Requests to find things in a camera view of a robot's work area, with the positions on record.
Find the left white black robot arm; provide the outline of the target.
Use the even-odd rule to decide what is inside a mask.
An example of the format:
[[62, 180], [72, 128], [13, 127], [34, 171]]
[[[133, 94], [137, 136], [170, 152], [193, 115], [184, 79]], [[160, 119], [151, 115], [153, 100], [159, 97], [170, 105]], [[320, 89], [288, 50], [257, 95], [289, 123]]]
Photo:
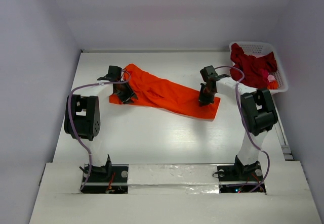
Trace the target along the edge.
[[122, 104], [133, 103], [138, 97], [130, 86], [130, 73], [118, 66], [109, 66], [106, 75], [95, 83], [74, 88], [67, 96], [64, 131], [87, 151], [89, 163], [81, 167], [84, 175], [96, 176], [101, 181], [111, 178], [111, 160], [99, 143], [94, 143], [101, 125], [100, 104], [109, 103], [111, 96], [116, 96]]

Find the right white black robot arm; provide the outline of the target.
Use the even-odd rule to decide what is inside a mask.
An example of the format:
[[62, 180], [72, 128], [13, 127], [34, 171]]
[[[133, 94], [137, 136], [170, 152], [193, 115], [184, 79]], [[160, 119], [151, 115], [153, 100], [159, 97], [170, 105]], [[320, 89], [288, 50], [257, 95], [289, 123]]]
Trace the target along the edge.
[[236, 100], [245, 135], [241, 148], [232, 165], [220, 165], [216, 175], [222, 182], [250, 182], [252, 176], [260, 173], [262, 181], [267, 177], [262, 173], [259, 154], [267, 134], [278, 122], [272, 95], [267, 88], [257, 89], [243, 84], [245, 74], [234, 80], [227, 74], [218, 74], [213, 66], [204, 67], [200, 74], [203, 79], [199, 92], [199, 105], [209, 106], [215, 94], [223, 94]]

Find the orange t shirt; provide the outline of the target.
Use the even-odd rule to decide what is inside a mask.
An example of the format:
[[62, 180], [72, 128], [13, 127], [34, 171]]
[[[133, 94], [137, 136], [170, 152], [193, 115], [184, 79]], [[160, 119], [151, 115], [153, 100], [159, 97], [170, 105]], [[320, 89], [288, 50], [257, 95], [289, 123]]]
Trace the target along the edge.
[[[121, 78], [130, 79], [129, 84], [138, 97], [130, 105], [162, 108], [199, 119], [215, 118], [221, 102], [219, 97], [214, 98], [213, 104], [200, 106], [197, 90], [159, 78], [134, 64], [127, 65], [124, 70], [126, 72], [121, 74]], [[109, 97], [109, 102], [123, 104], [116, 94]]]

